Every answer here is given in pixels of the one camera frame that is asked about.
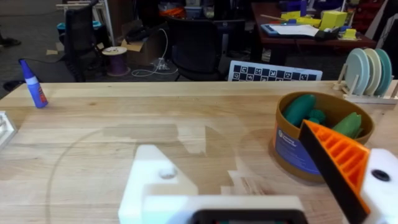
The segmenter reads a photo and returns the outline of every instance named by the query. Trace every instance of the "screw hole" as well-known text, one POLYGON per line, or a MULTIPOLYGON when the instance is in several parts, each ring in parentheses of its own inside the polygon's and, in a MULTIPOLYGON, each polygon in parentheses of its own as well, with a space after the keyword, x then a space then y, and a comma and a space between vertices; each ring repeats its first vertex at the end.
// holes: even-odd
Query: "screw hole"
POLYGON ((372 175, 381 181, 390 181, 390 176, 383 170, 372 170, 372 175))
POLYGON ((177 175, 177 170, 175 170, 174 168, 161 169, 159 171, 159 176, 165 180, 173 179, 176 175, 177 175))

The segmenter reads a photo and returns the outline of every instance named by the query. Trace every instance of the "purple spool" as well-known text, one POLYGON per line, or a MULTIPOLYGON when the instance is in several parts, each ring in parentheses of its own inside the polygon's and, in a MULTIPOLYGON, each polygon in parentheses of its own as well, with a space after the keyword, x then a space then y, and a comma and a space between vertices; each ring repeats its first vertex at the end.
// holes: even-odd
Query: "purple spool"
POLYGON ((130 68, 127 67, 124 61, 123 54, 127 52, 125 47, 108 47, 102 51, 103 55, 109 57, 111 65, 108 67, 107 74, 109 76, 122 76, 130 72, 130 68))

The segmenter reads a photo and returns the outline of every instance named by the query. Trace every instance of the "wooden table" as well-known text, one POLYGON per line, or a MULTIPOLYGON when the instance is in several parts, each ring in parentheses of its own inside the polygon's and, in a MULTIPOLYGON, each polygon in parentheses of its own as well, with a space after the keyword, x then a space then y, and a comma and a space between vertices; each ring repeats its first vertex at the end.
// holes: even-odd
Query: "wooden table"
MULTIPOLYGON (((292 177, 270 156, 277 100, 292 91, 340 95, 332 82, 44 83, 0 100, 18 133, 0 151, 0 223, 118 223, 140 144, 155 144, 200 194, 298 195, 310 223, 341 223, 326 185, 292 177)), ((393 106, 364 107, 369 147, 398 153, 393 106)))
POLYGON ((251 4, 256 25, 254 26, 255 43, 252 48, 252 60, 259 60, 261 58, 262 47, 271 49, 271 64, 284 65, 287 54, 287 47, 299 44, 300 46, 322 46, 322 47, 342 47, 347 49, 354 49, 356 47, 370 47, 375 48, 376 42, 359 34, 357 41, 352 40, 327 40, 317 42, 314 39, 293 39, 293 38, 275 38, 268 36, 260 27, 261 24, 268 24, 272 19, 260 16, 265 14, 268 16, 280 17, 280 9, 275 2, 254 2, 251 4))

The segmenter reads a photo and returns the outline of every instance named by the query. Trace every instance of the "blue glue bottle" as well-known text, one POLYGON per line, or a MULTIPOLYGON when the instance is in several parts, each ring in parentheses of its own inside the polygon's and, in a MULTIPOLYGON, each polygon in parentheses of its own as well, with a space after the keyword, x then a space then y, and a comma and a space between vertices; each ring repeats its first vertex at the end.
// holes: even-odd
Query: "blue glue bottle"
POLYGON ((27 65, 24 59, 19 60, 19 64, 22 67, 22 71, 24 72, 24 78, 26 81, 26 85, 32 95, 33 102, 37 108, 45 107, 49 102, 47 101, 42 87, 40 86, 39 81, 37 81, 36 76, 33 74, 32 70, 27 65))

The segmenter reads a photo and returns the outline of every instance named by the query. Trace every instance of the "checkerboard calibration board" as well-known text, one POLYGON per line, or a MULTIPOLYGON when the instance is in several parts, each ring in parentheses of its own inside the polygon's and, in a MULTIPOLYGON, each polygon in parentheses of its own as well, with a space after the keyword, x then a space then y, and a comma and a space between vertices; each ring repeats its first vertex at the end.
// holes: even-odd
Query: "checkerboard calibration board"
POLYGON ((320 81, 322 71, 293 68, 278 65, 266 65, 252 62, 231 61, 228 81, 320 81))

